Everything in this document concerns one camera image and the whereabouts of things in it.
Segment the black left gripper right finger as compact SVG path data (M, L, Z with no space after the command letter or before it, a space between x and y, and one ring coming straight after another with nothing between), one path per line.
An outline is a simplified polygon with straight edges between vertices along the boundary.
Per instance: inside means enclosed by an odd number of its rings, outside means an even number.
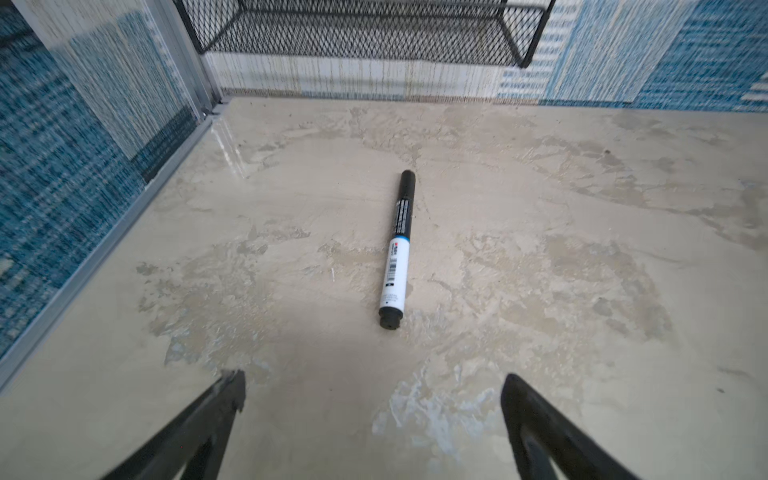
M520 376L506 376L500 405L522 479L636 477Z

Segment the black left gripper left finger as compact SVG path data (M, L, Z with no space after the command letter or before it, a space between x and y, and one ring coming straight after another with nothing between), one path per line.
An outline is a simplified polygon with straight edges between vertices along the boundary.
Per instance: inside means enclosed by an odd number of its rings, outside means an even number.
M215 479L236 415L243 410L246 378L228 370L106 479Z

